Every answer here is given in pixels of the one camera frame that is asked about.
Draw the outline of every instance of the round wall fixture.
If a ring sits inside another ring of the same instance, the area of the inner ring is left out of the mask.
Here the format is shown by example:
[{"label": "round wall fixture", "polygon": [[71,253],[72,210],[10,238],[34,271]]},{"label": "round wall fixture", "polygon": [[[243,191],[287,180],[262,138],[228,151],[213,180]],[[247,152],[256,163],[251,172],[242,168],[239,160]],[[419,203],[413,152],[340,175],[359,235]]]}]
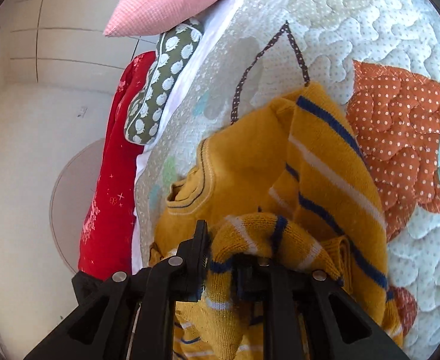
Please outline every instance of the round wall fixture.
[{"label": "round wall fixture", "polygon": [[60,256],[77,272],[82,225],[97,186],[104,139],[73,157],[60,173],[50,201],[50,225]]}]

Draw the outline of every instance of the white wall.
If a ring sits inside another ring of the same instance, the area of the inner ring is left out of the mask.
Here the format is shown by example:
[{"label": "white wall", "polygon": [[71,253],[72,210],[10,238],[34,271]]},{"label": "white wall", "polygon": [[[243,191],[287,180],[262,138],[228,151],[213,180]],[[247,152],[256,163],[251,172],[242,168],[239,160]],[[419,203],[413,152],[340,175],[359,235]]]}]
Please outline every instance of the white wall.
[{"label": "white wall", "polygon": [[157,36],[106,38],[119,0],[12,0],[5,22],[10,80],[113,93],[134,55]]},{"label": "white wall", "polygon": [[[87,106],[84,118],[77,118]],[[77,305],[49,204],[59,173],[102,138],[111,96],[16,84],[0,95],[0,339],[22,359]]]}]

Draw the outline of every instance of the quilted blanket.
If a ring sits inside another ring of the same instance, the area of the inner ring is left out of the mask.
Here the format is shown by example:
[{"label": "quilted blanket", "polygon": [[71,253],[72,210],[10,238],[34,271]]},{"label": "quilted blanket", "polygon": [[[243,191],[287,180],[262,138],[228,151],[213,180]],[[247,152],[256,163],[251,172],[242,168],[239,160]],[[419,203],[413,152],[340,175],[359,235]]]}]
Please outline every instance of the quilted blanket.
[{"label": "quilted blanket", "polygon": [[200,140],[320,82],[356,129],[390,218],[389,295],[404,350],[427,359],[440,343],[440,15],[431,3],[245,0],[192,79],[135,185],[144,264],[170,184],[193,166]]}]

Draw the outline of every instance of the metal screw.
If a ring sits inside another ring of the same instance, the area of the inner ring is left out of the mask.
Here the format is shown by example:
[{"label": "metal screw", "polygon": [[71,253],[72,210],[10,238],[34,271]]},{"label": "metal screw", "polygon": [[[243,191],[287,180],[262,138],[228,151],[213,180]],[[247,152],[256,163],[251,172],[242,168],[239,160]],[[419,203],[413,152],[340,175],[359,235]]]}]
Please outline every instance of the metal screw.
[{"label": "metal screw", "polygon": [[168,259],[168,263],[171,266],[181,266],[183,263],[183,258],[180,256],[173,256]]},{"label": "metal screw", "polygon": [[267,259],[266,257],[259,257],[258,258],[258,265],[259,266],[269,266],[270,265],[270,260]]},{"label": "metal screw", "polygon": [[115,272],[111,276],[111,278],[113,279],[113,281],[115,281],[117,283],[120,283],[120,282],[124,281],[127,278],[127,274],[125,272],[118,271],[118,272]]},{"label": "metal screw", "polygon": [[326,273],[324,271],[322,271],[321,269],[313,271],[312,276],[317,281],[324,281],[324,280],[326,280]]}]

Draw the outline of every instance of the green patch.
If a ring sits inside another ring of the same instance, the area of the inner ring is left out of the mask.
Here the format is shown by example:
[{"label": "green patch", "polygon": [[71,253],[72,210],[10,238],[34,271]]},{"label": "green patch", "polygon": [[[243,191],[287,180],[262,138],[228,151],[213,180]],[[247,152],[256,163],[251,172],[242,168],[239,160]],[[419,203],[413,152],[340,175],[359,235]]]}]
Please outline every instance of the green patch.
[{"label": "green patch", "polygon": [[175,157],[167,157],[165,163],[163,164],[162,171],[162,182],[164,188],[167,190],[170,188],[170,185],[177,181],[177,171],[175,169]]}]

